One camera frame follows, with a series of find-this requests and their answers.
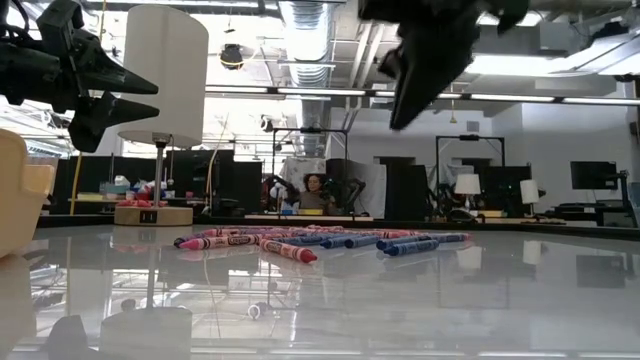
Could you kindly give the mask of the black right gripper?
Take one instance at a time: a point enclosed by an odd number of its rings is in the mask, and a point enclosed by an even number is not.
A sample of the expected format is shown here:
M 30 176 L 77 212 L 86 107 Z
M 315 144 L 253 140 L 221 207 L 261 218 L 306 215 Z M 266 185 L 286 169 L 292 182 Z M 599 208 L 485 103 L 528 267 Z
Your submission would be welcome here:
M 387 77 L 398 76 L 390 128 L 405 129 L 438 99 L 471 63 L 480 35 L 475 20 L 418 23 L 453 21 L 485 11 L 498 20 L 497 33 L 503 35 L 526 17 L 529 8 L 530 0 L 358 0 L 361 20 L 402 23 L 400 46 L 389 50 L 378 66 Z

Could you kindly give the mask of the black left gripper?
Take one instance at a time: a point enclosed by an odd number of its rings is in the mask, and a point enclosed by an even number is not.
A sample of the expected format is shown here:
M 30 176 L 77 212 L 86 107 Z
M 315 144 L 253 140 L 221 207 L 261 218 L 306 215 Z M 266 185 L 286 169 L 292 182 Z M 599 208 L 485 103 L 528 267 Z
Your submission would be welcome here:
M 10 105 L 30 100 L 47 103 L 58 113 L 75 110 L 68 132 L 73 146 L 87 153 L 97 150 L 106 129 L 159 115 L 158 108 L 110 92 L 78 99 L 76 80 L 86 90 L 159 92 L 157 85 L 113 61 L 99 37 L 83 29 L 78 2 L 53 0 L 37 18 L 37 26 L 48 54 L 0 43 L 0 95 Z

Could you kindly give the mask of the yellow plastic tray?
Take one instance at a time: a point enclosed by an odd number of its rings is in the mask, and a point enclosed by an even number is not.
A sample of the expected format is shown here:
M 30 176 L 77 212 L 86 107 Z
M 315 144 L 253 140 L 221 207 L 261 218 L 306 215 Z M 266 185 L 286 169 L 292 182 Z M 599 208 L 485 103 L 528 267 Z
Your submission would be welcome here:
M 33 239 L 54 176 L 53 166 L 29 163 L 20 135 L 0 129 L 0 258 Z

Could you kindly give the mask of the red crayon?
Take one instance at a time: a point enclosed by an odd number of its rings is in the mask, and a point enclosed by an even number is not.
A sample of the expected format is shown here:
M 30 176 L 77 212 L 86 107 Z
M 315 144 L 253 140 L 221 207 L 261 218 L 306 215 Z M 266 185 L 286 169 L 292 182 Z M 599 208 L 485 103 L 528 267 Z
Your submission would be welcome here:
M 309 264 L 317 260 L 317 256 L 310 249 L 281 243 L 275 240 L 262 239 L 259 241 L 259 246 L 264 251 L 305 264 Z

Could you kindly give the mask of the white shade table lamp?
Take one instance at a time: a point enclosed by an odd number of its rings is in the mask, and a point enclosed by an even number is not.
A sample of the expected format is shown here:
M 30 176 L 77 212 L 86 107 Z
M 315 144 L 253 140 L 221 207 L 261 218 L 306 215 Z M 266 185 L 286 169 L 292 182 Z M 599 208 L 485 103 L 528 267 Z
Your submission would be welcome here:
M 117 127 L 120 138 L 156 147 L 153 204 L 117 206 L 120 226 L 190 226 L 193 210 L 161 205 L 167 146 L 202 143 L 209 34 L 198 20 L 166 5 L 143 4 L 127 14 L 124 66 L 158 87 L 154 95 L 125 94 L 159 114 Z

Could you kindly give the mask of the yellow pole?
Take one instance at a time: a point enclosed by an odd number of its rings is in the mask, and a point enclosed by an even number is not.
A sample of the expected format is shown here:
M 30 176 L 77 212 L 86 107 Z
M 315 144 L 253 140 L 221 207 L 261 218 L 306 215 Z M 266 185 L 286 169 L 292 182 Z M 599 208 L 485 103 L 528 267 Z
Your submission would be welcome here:
M 82 160 L 83 160 L 83 153 L 80 152 L 78 154 L 78 156 L 77 156 L 76 166 L 75 166 L 75 170 L 74 170 L 74 177 L 73 177 L 73 182 L 72 182 L 72 188 L 71 188 L 70 210 L 69 210 L 69 215 L 70 216 L 74 216 L 75 215 L 77 191 L 78 191 L 78 184 L 79 184 L 79 175 L 80 175 L 80 171 L 81 171 Z

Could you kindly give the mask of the long ceiling light strip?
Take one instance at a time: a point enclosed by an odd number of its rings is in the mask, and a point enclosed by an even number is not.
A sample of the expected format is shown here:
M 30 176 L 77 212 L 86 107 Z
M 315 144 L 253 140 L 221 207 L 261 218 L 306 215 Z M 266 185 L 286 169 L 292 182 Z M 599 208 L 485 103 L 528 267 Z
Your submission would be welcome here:
M 206 94 L 238 94 L 238 95 L 291 95 L 321 97 L 369 97 L 392 99 L 395 92 L 391 90 L 372 89 L 338 89 L 338 88 L 289 88 L 273 86 L 219 86 L 206 85 Z M 566 97 L 543 95 L 512 95 L 487 93 L 441 93 L 437 100 L 504 102 L 504 103 L 549 103 L 562 105 L 593 106 L 626 106 L 640 107 L 637 98 L 611 97 Z

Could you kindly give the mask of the small white background lamp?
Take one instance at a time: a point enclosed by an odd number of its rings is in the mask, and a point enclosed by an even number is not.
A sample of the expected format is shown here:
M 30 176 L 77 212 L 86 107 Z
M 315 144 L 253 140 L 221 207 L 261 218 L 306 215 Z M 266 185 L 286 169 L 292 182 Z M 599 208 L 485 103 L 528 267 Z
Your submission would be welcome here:
M 454 192 L 463 195 L 465 199 L 464 208 L 471 209 L 471 197 L 481 194 L 480 178 L 478 174 L 458 174 Z
M 533 179 L 522 180 L 520 182 L 520 194 L 522 204 L 528 209 L 528 215 L 533 217 L 535 215 L 535 205 L 540 200 L 537 182 Z

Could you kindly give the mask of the person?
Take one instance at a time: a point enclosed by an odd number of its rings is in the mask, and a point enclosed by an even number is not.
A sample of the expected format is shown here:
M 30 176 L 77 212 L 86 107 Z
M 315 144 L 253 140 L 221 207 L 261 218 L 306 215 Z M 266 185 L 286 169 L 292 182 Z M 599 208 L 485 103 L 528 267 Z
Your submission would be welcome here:
M 300 193 L 299 208 L 321 210 L 324 215 L 335 213 L 335 198 L 325 190 L 322 174 L 307 174 L 303 178 L 305 190 Z

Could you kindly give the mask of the background wooden table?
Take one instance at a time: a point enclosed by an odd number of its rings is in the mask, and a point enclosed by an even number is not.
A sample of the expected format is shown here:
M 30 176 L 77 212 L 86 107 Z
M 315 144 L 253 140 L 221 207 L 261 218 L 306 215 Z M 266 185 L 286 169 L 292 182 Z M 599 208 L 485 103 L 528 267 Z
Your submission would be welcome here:
M 335 222 L 373 222 L 373 217 L 362 216 L 320 216 L 320 215 L 282 215 L 282 214 L 254 214 L 245 215 L 250 220 L 291 220 L 291 221 L 335 221 Z

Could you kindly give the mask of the black partition panel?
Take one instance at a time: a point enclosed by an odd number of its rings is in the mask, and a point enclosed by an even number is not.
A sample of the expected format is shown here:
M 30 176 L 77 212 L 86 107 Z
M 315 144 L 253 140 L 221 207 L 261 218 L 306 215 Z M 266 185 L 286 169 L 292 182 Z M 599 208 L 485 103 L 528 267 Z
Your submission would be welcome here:
M 70 210 L 71 188 L 77 157 L 58 163 L 53 190 L 54 203 L 49 211 L 66 215 Z M 82 160 L 77 195 L 100 193 L 104 186 L 120 175 L 134 189 L 139 183 L 150 182 L 155 176 L 156 161 L 151 158 L 121 156 L 85 156 Z M 236 162 L 230 150 L 167 151 L 163 161 L 164 186 L 174 196 L 174 206 L 185 205 L 188 197 L 203 200 L 213 192 L 213 214 L 234 216 L 260 210 L 262 191 L 262 164 Z M 104 211 L 102 203 L 78 202 L 75 214 L 94 214 Z

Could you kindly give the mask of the black monitor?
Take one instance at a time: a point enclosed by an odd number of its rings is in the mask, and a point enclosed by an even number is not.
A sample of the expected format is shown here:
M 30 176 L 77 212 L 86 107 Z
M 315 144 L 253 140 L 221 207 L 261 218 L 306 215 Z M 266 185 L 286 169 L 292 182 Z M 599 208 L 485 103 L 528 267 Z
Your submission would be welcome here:
M 574 190 L 617 190 L 617 166 L 607 161 L 572 161 L 571 183 Z

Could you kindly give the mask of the black rig frame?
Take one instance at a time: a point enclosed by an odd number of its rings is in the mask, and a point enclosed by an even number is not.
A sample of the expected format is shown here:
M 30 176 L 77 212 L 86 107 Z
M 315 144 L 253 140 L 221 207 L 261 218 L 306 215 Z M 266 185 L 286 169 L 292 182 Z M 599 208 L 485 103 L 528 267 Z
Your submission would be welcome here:
M 342 143 L 342 147 L 343 147 L 343 152 L 344 152 L 344 170 L 343 170 L 343 175 L 344 175 L 344 180 L 346 181 L 347 179 L 347 171 L 348 171 L 348 166 L 346 161 L 349 160 L 349 132 L 348 130 L 345 129 L 331 129 L 331 128 L 323 128 L 323 127 L 312 127 L 312 126 L 307 126 L 307 127 L 299 127 L 299 128 L 287 128 L 287 127 L 274 127 L 273 131 L 271 132 L 271 161 L 272 161 L 272 165 L 271 165 L 271 176 L 275 177 L 275 156 L 276 156 L 276 144 L 280 143 L 281 140 L 277 139 L 277 133 L 279 131 L 284 131 L 286 134 L 284 136 L 284 138 L 288 137 L 289 135 L 291 135 L 292 133 L 301 133 L 301 134 L 331 134 L 332 136 L 334 136 L 337 140 L 336 141 L 341 141 Z
M 494 137 L 494 136 L 480 136 L 480 135 L 472 135 L 472 134 L 467 134 L 467 135 L 458 135 L 458 136 L 453 136 L 453 135 L 437 135 L 435 138 L 435 147 L 436 147 L 436 164 L 435 164 L 435 170 L 436 170 L 436 185 L 435 185 L 435 195 L 436 195 L 436 204 L 437 204 L 437 208 L 440 209 L 441 208 L 441 201 L 440 201 L 440 170 L 441 170 L 441 165 L 440 165 L 440 152 L 441 152 L 441 147 L 440 147 L 440 142 L 442 140 L 458 140 L 461 142 L 479 142 L 479 141 L 485 141 L 489 144 L 492 143 L 492 141 L 498 141 L 500 143 L 500 149 L 496 150 L 496 152 L 500 155 L 500 163 L 502 166 L 506 165 L 506 154 L 505 154 L 505 150 L 506 150 L 506 146 L 505 146 L 505 138 L 504 137 Z M 482 218 L 482 215 L 480 215 L 477 211 L 475 210 L 466 210 L 464 208 L 464 212 L 466 212 L 468 215 L 470 215 L 472 217 L 472 221 L 475 221 L 478 218 Z

